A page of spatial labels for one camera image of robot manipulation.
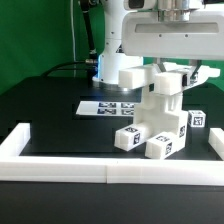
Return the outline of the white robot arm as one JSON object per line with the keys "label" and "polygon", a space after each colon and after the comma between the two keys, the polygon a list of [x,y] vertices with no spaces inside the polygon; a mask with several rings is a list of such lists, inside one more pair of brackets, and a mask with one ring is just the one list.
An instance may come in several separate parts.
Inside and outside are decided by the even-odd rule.
{"label": "white robot arm", "polygon": [[[224,60],[224,0],[79,0],[92,58],[93,81],[118,85],[118,71],[139,66],[145,57]],[[102,5],[105,44],[98,54],[89,18]]]}

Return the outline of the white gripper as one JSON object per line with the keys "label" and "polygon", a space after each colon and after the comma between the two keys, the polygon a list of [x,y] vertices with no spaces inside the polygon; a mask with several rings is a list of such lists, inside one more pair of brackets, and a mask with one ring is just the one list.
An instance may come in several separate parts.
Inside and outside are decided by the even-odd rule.
{"label": "white gripper", "polygon": [[129,56],[160,57],[153,63],[161,72],[166,72],[165,58],[190,59],[193,80],[201,60],[224,60],[224,10],[196,10],[186,22],[159,22],[156,12],[128,13],[122,47]]}

